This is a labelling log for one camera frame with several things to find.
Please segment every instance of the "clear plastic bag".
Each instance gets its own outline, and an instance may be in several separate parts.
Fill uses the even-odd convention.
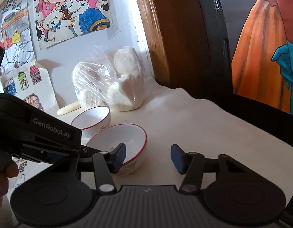
[[[133,47],[123,47],[113,57],[98,52],[93,60],[75,66],[72,79],[84,109],[106,103],[112,111],[135,110],[146,95],[143,69]]]

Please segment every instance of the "white wall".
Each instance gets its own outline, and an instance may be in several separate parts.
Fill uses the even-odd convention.
[[[29,16],[32,41],[37,61],[48,69],[60,107],[77,100],[71,80],[74,66],[89,58],[95,45],[108,48],[133,46],[139,53],[145,75],[153,76],[153,68],[136,0],[108,0],[113,19],[111,28],[92,32],[40,50],[33,16]],[[33,15],[32,1],[28,1]]]

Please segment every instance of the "ribbed black surface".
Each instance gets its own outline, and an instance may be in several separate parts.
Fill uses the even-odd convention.
[[[195,196],[174,186],[124,186],[102,196],[91,212],[64,228],[234,228],[206,212]],[[20,225],[18,228],[29,228]],[[264,228],[278,228],[276,224]]]

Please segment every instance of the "table surface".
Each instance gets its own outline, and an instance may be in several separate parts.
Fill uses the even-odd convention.
[[[261,129],[225,112],[208,100],[192,98],[185,90],[171,90],[147,79],[148,97],[142,107],[129,112],[113,112],[111,125],[134,123],[148,135],[146,159],[133,173],[114,177],[118,187],[133,185],[180,186],[184,176],[177,173],[170,147],[178,144],[185,152],[195,151],[206,158],[228,154],[278,185],[287,202],[293,195],[293,147]],[[71,123],[82,108],[59,117]],[[215,180],[205,173],[202,188]],[[95,188],[91,172],[82,181]]]

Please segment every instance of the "blue skirt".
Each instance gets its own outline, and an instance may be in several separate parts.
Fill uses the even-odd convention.
[[[79,25],[82,33],[88,33],[111,25],[108,18],[106,18],[99,9],[88,8],[83,14],[79,15]]]

